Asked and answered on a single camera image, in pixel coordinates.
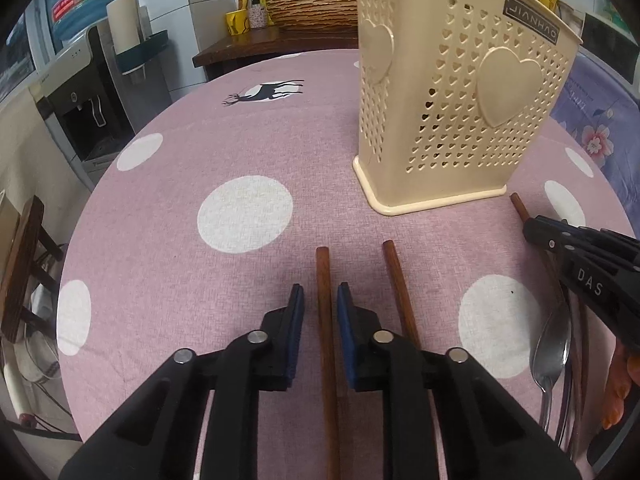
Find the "wooden chair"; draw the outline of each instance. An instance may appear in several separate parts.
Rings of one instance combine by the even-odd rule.
[[[15,343],[20,320],[31,325],[50,338],[56,338],[55,327],[25,308],[24,296],[29,276],[33,275],[53,297],[57,299],[60,284],[41,266],[34,262],[38,241],[57,260],[63,257],[62,250],[42,227],[44,204],[33,196],[24,205],[14,243],[0,285],[0,332],[11,343]]]

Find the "yellow cup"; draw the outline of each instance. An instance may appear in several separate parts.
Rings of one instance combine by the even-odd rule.
[[[246,9],[234,10],[225,14],[226,30],[230,36],[237,36],[249,32],[249,12]]]

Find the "pink flower print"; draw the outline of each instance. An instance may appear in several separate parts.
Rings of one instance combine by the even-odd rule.
[[[601,124],[597,130],[592,126],[585,126],[582,130],[582,147],[591,155],[599,168],[604,166],[606,157],[613,155],[613,142],[609,140],[609,129]]]

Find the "heart cutout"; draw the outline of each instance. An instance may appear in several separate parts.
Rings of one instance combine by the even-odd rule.
[[[386,25],[364,20],[360,26],[360,51],[364,67],[374,83],[387,74],[394,56],[394,34]]]
[[[495,128],[533,102],[542,86],[537,61],[522,61],[510,49],[492,48],[478,69],[478,101],[484,121]]]

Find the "wooden basket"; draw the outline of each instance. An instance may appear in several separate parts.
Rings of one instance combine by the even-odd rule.
[[[356,0],[266,0],[275,25],[287,30],[357,30]]]

